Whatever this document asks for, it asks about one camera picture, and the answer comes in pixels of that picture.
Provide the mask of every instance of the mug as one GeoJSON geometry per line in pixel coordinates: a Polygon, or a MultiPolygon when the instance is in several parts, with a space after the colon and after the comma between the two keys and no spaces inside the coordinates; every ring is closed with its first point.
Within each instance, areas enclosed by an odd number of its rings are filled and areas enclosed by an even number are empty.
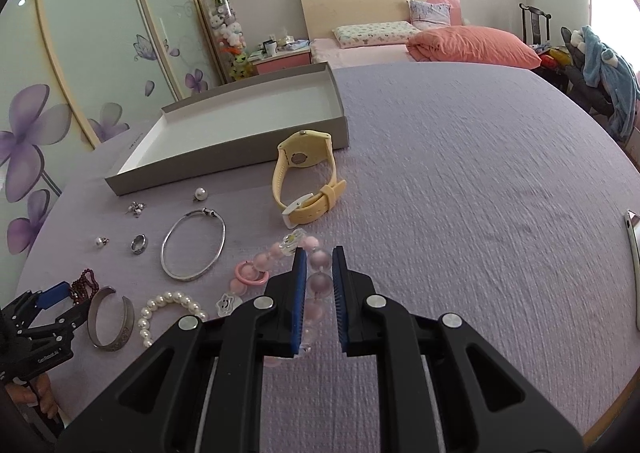
{"type": "Polygon", "coordinates": [[[276,50],[278,49],[277,43],[270,39],[269,41],[265,41],[262,46],[264,46],[264,51],[267,52],[267,57],[274,57],[276,55],[276,50]]]}

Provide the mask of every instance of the human hand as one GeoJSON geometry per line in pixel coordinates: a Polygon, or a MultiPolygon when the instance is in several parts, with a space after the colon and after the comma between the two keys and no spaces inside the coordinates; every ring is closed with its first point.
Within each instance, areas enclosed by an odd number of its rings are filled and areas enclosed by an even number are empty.
{"type": "MultiPolygon", "coordinates": [[[[53,392],[51,391],[51,381],[49,375],[42,373],[32,382],[38,395],[40,396],[40,410],[49,419],[58,413],[58,405],[53,399],[53,392]]],[[[36,394],[31,391],[28,386],[20,386],[15,383],[9,383],[5,386],[6,393],[15,404],[35,404],[38,402],[36,394]]]]}

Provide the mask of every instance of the patterned pillow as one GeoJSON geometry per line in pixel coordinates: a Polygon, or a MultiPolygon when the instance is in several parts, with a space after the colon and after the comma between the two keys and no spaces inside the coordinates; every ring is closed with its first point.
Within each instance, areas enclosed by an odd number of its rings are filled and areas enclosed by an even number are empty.
{"type": "Polygon", "coordinates": [[[428,3],[427,1],[407,0],[411,13],[411,24],[420,30],[448,27],[451,25],[451,6],[449,3],[428,3]]]}
{"type": "Polygon", "coordinates": [[[346,25],[334,29],[340,48],[372,47],[376,45],[403,45],[420,32],[406,21],[346,25]]]}

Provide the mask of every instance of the white phone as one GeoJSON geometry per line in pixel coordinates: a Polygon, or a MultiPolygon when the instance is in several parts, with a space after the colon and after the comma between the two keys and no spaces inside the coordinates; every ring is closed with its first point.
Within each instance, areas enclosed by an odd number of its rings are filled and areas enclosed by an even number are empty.
{"type": "Polygon", "coordinates": [[[640,216],[632,211],[625,214],[626,232],[631,243],[631,256],[636,273],[636,327],[640,330],[640,216]]]}

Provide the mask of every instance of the window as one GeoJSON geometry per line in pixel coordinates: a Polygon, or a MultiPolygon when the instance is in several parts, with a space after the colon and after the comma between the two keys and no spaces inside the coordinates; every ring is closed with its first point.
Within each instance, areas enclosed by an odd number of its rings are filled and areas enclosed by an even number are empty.
{"type": "Polygon", "coordinates": [[[640,74],[640,10],[634,0],[591,0],[591,27],[640,74]]]}

